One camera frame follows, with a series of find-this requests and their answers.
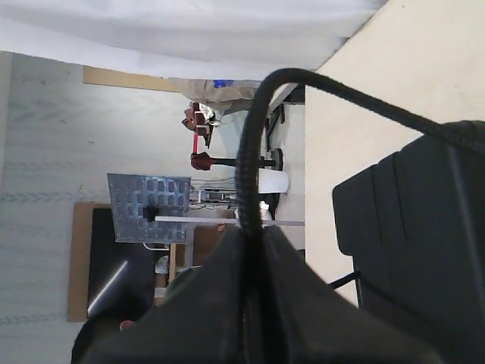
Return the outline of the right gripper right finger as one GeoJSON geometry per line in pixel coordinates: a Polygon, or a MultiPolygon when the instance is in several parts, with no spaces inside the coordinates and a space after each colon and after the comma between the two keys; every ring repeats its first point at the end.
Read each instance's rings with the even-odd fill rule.
{"type": "Polygon", "coordinates": [[[262,243],[276,317],[268,363],[442,363],[428,344],[357,309],[305,263],[278,227],[262,243]]]}

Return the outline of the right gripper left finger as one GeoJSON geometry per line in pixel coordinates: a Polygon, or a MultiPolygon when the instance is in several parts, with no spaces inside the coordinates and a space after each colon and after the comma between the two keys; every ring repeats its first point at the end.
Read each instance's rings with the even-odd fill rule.
{"type": "Polygon", "coordinates": [[[243,236],[226,232],[204,265],[140,317],[103,312],[81,329],[73,363],[241,363],[243,236]]]}

